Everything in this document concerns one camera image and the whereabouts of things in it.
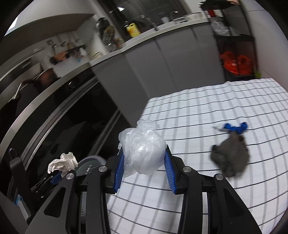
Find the white checkered tablecloth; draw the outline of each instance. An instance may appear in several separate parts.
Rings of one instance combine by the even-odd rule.
[[[226,82],[183,90],[147,103],[143,119],[156,121],[171,153],[201,174],[219,172],[211,146],[227,134],[213,128],[248,123],[244,133],[250,162],[239,178],[229,179],[264,234],[282,217],[288,201],[288,93],[273,79]],[[125,178],[107,207],[112,233],[177,233],[182,195],[169,188],[165,168],[153,175]],[[203,193],[203,233],[208,225]]]

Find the yellow bottle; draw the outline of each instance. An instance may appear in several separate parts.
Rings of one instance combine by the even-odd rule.
[[[126,29],[131,37],[135,37],[141,34],[135,23],[128,25]]]

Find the orange plastic bag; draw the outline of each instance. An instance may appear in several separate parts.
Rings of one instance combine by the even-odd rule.
[[[251,59],[244,55],[239,55],[237,58],[236,63],[236,57],[231,51],[226,51],[222,55],[220,55],[220,58],[224,61],[224,68],[228,71],[230,71],[232,74],[236,76],[246,76],[252,74],[252,62]]]

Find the white crumpled tissue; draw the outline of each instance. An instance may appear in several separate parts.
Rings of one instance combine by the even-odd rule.
[[[124,175],[152,175],[164,164],[167,144],[157,132],[160,126],[151,120],[140,119],[136,128],[127,128],[119,134],[118,149],[124,153]]]
[[[48,165],[48,174],[55,170],[59,170],[62,172],[61,176],[64,177],[67,172],[75,169],[78,166],[78,162],[73,155],[73,153],[69,152],[68,154],[61,154],[60,159],[54,159]]]

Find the gray cloth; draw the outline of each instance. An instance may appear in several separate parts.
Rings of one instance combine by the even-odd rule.
[[[210,158],[222,170],[225,177],[233,177],[243,172],[249,161],[244,136],[238,135],[236,131],[230,132],[228,139],[219,146],[212,146]]]

